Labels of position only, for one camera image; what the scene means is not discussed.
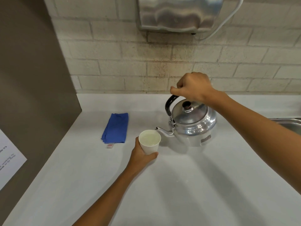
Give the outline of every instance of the blue cloth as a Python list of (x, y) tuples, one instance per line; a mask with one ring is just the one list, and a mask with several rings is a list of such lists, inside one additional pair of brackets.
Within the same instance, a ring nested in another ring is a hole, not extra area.
[(124, 143), (128, 130), (129, 114), (111, 114), (109, 122), (102, 134), (104, 143)]

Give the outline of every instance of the cup rim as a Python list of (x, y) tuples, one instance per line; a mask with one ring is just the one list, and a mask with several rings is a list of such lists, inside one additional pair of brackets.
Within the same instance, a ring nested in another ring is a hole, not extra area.
[[(151, 146), (148, 146), (148, 145), (145, 145), (145, 144), (142, 144), (141, 142), (140, 142), (140, 136), (141, 136), (141, 134), (143, 134), (144, 132), (146, 132), (146, 131), (153, 131), (153, 132), (156, 132), (159, 136), (160, 136), (160, 140), (158, 141), (158, 143), (156, 143), (156, 144), (154, 144), (154, 145), (151, 145)], [(148, 129), (148, 130), (144, 130), (143, 132), (141, 132), (140, 134), (139, 134), (139, 137), (138, 137), (138, 140), (139, 140), (139, 143), (140, 144), (142, 144), (143, 146), (145, 146), (145, 147), (154, 147), (154, 146), (156, 146), (156, 145), (158, 145), (158, 144), (160, 144), (160, 142), (161, 142), (161, 135), (160, 135), (160, 133), (158, 133), (156, 130), (153, 130), (153, 129)]]

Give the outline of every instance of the kettle spout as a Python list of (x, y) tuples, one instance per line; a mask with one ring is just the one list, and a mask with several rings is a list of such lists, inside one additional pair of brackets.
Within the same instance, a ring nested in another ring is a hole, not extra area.
[(174, 137), (173, 131), (166, 131), (165, 129), (162, 129), (160, 127), (156, 127), (155, 130), (163, 133), (163, 135), (166, 137)]

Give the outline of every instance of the person's left hand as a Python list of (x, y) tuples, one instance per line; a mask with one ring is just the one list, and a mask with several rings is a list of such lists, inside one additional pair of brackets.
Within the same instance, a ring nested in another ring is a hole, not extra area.
[(129, 172), (134, 176), (137, 176), (149, 162), (157, 158), (158, 154), (158, 152), (154, 152), (150, 155), (146, 155), (142, 150), (139, 143), (139, 139), (137, 137), (135, 147), (132, 150), (129, 163), (126, 166), (125, 171)]

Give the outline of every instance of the stainless steel sink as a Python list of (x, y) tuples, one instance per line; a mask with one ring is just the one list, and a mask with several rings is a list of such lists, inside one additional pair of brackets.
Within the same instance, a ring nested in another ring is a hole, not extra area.
[(301, 135), (301, 119), (279, 118), (271, 119), (283, 127)]

